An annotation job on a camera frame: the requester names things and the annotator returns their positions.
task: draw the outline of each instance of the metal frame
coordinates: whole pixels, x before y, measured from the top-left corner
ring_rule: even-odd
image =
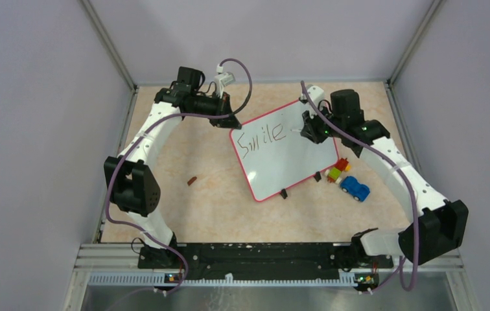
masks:
[[[99,40],[106,49],[106,52],[110,56],[114,66],[118,70],[119,74],[127,83],[128,87],[132,91],[132,96],[128,105],[128,112],[125,116],[124,127],[119,137],[119,144],[117,151],[119,151],[126,140],[128,133],[130,119],[134,110],[134,105],[137,99],[138,86],[134,83],[130,73],[125,67],[123,60],[121,59],[117,49],[111,41],[108,33],[102,24],[98,14],[96,13],[90,0],[78,0],[82,5],[84,12],[91,22],[91,26],[95,29]],[[408,63],[408,60],[414,54],[417,46],[421,42],[427,28],[433,22],[434,17],[441,9],[445,0],[433,0],[430,8],[426,12],[423,20],[420,22],[417,31],[415,32],[411,42],[404,51],[399,63],[392,72],[392,75],[385,83],[386,93],[390,102],[390,107],[398,127],[399,135],[403,143],[404,151],[407,158],[413,164],[417,170],[421,170],[421,165],[418,160],[415,148],[412,144],[412,140],[407,128],[407,125],[403,118],[401,107],[395,96],[394,84],[400,77],[404,67]],[[104,225],[103,214],[100,217],[97,232],[93,238],[93,243],[100,240]],[[335,243],[335,246],[342,245],[343,243]],[[71,277],[70,285],[66,294],[66,300],[64,310],[80,310],[82,302],[85,298],[85,292],[92,275],[95,273],[121,273],[137,275],[137,273],[151,274],[151,271],[139,270],[137,268],[138,255],[134,253],[129,243],[97,243],[97,244],[83,244],[81,245],[73,274]],[[411,271],[411,264],[406,264],[405,271]],[[381,272],[391,271],[391,269],[380,269]],[[456,307],[459,311],[464,310],[480,310],[476,296],[474,295],[472,286],[468,281],[468,276],[465,272],[463,262],[458,250],[451,251],[437,259],[419,267],[421,273],[428,272],[445,272],[450,284],[451,292],[456,303]],[[363,269],[354,269],[351,273],[364,273]]]
[[[92,272],[89,279],[90,286],[140,286],[140,287],[174,287],[175,283],[165,282],[166,273],[175,272],[155,272],[155,271],[136,271],[136,272]],[[356,275],[353,272],[341,272],[339,279],[333,280],[280,280],[280,281],[249,281],[234,280],[231,273],[220,280],[186,280],[184,287],[355,287]]]

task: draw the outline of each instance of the red whiteboard border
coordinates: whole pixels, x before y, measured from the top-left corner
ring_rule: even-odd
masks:
[[[254,120],[260,119],[260,118],[262,118],[262,117],[263,117],[263,116],[265,116],[265,115],[269,115],[269,114],[271,114],[271,113],[276,112],[277,110],[280,110],[280,109],[283,109],[283,108],[285,108],[285,107],[287,107],[287,106],[293,105],[293,104],[294,104],[294,103],[296,103],[296,102],[298,102],[298,100],[292,101],[292,102],[290,102],[290,103],[288,103],[288,104],[285,104],[285,105],[283,105],[283,106],[281,106],[281,107],[279,107],[279,108],[276,108],[276,109],[270,110],[270,111],[268,111],[268,112],[266,112],[266,113],[263,113],[262,115],[259,115],[258,117],[254,117],[254,118],[252,118],[252,119],[250,119],[250,120],[248,120],[248,121],[246,121],[246,122],[243,122],[243,123],[242,123],[242,125],[245,125],[245,124],[247,124],[247,123],[251,123],[251,122],[253,122]],[[267,197],[267,198],[265,198],[265,199],[263,199],[263,200],[258,200],[258,199],[255,197],[255,193],[253,192],[253,188],[251,187],[251,183],[249,182],[249,179],[247,179],[247,173],[245,173],[245,168],[243,167],[243,162],[241,162],[241,158],[239,157],[239,153],[237,152],[237,148],[235,148],[235,142],[234,142],[234,141],[233,141],[233,139],[231,138],[231,134],[232,134],[233,130],[234,130],[234,128],[232,128],[232,129],[229,131],[229,140],[231,141],[231,145],[232,145],[232,147],[233,147],[233,151],[235,152],[235,156],[237,157],[237,160],[239,161],[239,165],[241,166],[241,171],[243,172],[243,176],[245,177],[245,180],[247,181],[247,186],[249,187],[249,191],[251,191],[251,194],[253,195],[253,199],[254,199],[255,201],[257,201],[257,202],[263,202],[263,201],[266,201],[266,200],[267,200],[267,199],[269,199],[269,198],[273,198],[274,196],[277,196],[277,195],[279,194],[279,192],[276,192],[276,193],[274,193],[273,195],[271,195],[271,196],[269,196],[269,197]],[[333,143],[334,143],[334,149],[335,149],[335,151],[336,151],[336,158],[337,158],[337,160],[338,160],[338,159],[340,159],[340,155],[338,154],[338,148],[337,148],[337,146],[336,146],[336,140],[333,138],[333,139],[332,139],[332,141],[333,141]],[[332,165],[329,165],[328,167],[324,168],[323,170],[327,170],[327,169],[328,169],[328,168],[330,168],[330,167],[332,167]],[[309,179],[309,178],[311,178],[311,177],[314,177],[314,175],[316,175],[316,174],[314,173],[314,174],[312,174],[312,175],[310,175],[310,176],[306,177],[305,179],[302,179],[302,180],[300,180],[300,181],[297,181],[296,183],[292,184],[291,186],[289,186],[289,187],[287,187],[287,188],[285,188],[285,189],[289,189],[289,188],[291,188],[291,187],[294,187],[294,186],[298,185],[299,183],[301,183],[301,182],[305,181],[306,179]]]

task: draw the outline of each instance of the cable tie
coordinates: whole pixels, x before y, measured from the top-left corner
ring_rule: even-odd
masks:
[[[150,141],[154,141],[155,137],[151,136],[149,133],[146,133],[145,131],[140,131],[138,134],[140,137],[143,137],[144,139],[148,139]]]
[[[409,162],[398,162],[394,167],[392,167],[389,171],[388,174],[386,175],[386,178],[384,179],[384,184],[388,185],[388,179],[398,170],[404,168],[404,167],[410,167],[411,163]]]

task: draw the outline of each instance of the green lego brick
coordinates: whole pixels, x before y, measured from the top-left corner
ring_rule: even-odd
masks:
[[[332,168],[330,171],[329,171],[329,175],[327,175],[327,177],[329,178],[332,178],[334,180],[336,180],[338,178],[338,176],[340,176],[342,172],[337,170],[336,168]]]

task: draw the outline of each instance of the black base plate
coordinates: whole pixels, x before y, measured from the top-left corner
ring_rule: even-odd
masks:
[[[189,264],[188,280],[224,279],[232,273],[235,280],[314,280],[338,279],[338,268],[392,268],[392,259],[370,257],[369,262],[350,261],[351,247],[333,243],[188,243],[176,249]],[[160,266],[141,249],[140,269],[180,267],[178,259]]]

